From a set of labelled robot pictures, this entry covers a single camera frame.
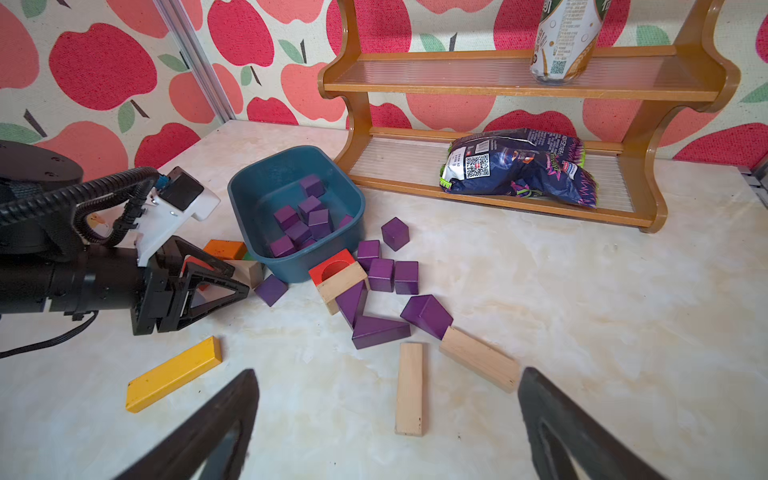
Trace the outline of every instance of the qr code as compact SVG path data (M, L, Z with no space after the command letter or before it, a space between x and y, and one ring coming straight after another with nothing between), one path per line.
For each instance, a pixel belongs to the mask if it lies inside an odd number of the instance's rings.
M490 177L491 162L488 154L475 155L464 159L466 178Z
M550 69L549 73L561 74L563 71L565 71L565 60L557 60L552 62L552 68Z

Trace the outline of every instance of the black cable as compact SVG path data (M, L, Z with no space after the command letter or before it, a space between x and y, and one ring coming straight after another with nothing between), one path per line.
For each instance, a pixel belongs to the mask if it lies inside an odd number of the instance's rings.
M4 359L6 357L13 356L13 355L18 355L19 353L26 353L26 352L32 352L34 350L47 349L49 346L56 346L59 343L66 342L73 336L87 329L88 326L91 325L94 320L96 320L96 315L98 315L98 310L94 311L93 316L85 320L85 322L83 322L82 325L75 327L74 329L66 332L63 335L57 336L54 339L45 340L44 342L32 343L31 345L27 345L27 346L20 346L17 349L9 350L7 352L0 352L0 359Z

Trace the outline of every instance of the orange wooden block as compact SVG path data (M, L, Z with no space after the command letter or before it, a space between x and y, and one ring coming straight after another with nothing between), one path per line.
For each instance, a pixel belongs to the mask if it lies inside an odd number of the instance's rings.
M210 253L219 260L242 260L248 253L248 247L243 242L231 240L211 240L203 251Z

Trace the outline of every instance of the blue plastic bin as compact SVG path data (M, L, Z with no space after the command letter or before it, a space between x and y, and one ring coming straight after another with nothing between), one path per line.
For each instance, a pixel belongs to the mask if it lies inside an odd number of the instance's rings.
M315 174L326 193L320 197L330 210L333 227L352 215L355 220L293 255L272 258L270 243L284 235L273 214L285 205L298 211L306 199L299 180ZM336 253L353 252L362 240L366 198L340 168L318 147L303 145L281 151L237 172L227 188L248 251L287 283L310 279L310 269Z

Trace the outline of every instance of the marble table surface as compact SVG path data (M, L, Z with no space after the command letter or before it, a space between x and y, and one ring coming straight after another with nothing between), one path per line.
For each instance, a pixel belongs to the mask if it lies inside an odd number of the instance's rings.
M299 144L334 157L345 131L231 121L163 168L222 199L178 234L242 236L227 196L239 169ZM454 325L535 366L668 478L768 478L768 211L733 167L658 161L661 232L363 190L366 236L397 216L421 291ZM398 318L407 296L373 292ZM4 315L0 351L72 327ZM517 396L426 343L426 434L394 434L399 345L355 350L314 286L273 308L255 296L175 333L132 336L104 311L55 348L0 360L0 478L110 478L243 369L261 400L241 478L536 478ZM218 336L224 362L133 414L126 385Z

